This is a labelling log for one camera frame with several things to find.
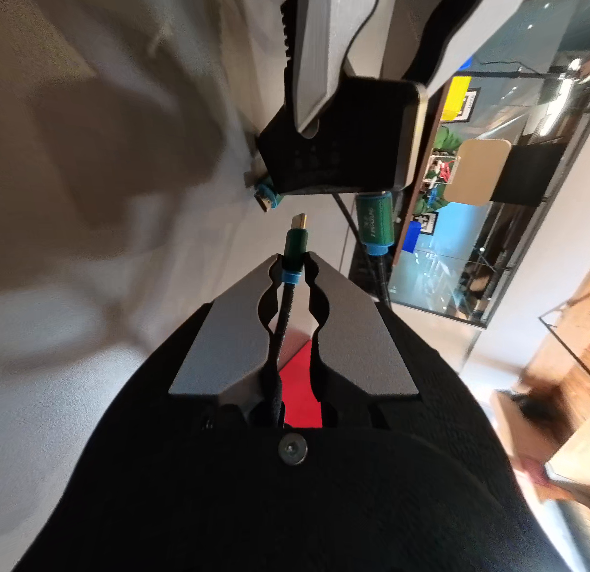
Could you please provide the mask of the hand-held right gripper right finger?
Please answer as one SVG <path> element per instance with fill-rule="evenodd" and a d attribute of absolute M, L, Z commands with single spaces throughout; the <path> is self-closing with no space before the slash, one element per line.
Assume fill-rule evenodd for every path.
<path fill-rule="evenodd" d="M 313 334 L 310 382 L 319 401 L 418 396 L 417 386 L 373 301 L 315 252 L 305 257 Z"/>

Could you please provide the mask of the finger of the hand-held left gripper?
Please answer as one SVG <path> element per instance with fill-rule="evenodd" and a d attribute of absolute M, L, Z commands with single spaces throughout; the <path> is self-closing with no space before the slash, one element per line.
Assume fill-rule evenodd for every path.
<path fill-rule="evenodd" d="M 527 0 L 409 0 L 423 17 L 405 81 L 437 91 Z"/>
<path fill-rule="evenodd" d="M 284 106 L 305 138 L 337 91 L 350 46 L 379 0 L 285 0 Z"/>

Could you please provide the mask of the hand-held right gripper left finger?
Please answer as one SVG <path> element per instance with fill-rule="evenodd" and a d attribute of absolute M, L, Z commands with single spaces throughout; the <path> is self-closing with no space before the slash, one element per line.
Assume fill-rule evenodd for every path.
<path fill-rule="evenodd" d="M 278 313 L 281 256 L 273 254 L 214 299 L 169 394 L 175 397 L 264 397 L 269 323 Z"/>

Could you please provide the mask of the red plastic bin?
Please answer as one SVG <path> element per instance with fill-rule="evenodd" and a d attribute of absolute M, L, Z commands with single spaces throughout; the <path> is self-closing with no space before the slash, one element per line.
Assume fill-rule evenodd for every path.
<path fill-rule="evenodd" d="M 310 381 L 311 354 L 309 340 L 280 370 L 285 424 L 293 428 L 322 428 L 321 404 Z"/>

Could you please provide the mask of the black silver HDMI switch box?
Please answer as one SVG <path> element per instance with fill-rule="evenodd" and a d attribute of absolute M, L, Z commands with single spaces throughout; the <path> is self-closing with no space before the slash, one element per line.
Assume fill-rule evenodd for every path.
<path fill-rule="evenodd" d="M 427 104 L 419 83 L 345 77 L 313 137 L 283 106 L 257 148 L 281 195 L 400 190 L 415 176 Z"/>

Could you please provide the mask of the yellow plastic bin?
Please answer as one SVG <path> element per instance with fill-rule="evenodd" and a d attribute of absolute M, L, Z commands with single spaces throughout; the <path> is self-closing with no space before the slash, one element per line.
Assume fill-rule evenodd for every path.
<path fill-rule="evenodd" d="M 454 76 L 446 96 L 441 121 L 453 121 L 462 111 L 471 76 Z"/>

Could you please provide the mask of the framed black white marker poster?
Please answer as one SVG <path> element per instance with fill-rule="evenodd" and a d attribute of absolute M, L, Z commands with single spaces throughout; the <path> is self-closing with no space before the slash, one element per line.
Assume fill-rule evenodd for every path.
<path fill-rule="evenodd" d="M 462 103 L 462 107 L 458 115 L 455 117 L 454 121 L 467 123 L 470 121 L 472 113 L 474 111 L 474 107 L 477 103 L 477 99 L 479 97 L 481 89 L 480 88 L 473 88 L 468 89 L 466 92 L 466 96 Z"/>

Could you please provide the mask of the tan rounded board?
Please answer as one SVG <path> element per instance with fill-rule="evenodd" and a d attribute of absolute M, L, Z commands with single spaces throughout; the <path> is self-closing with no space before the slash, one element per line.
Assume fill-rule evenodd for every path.
<path fill-rule="evenodd" d="M 475 207 L 489 203 L 511 149 L 512 144 L 504 139 L 463 142 L 444 199 Z"/>

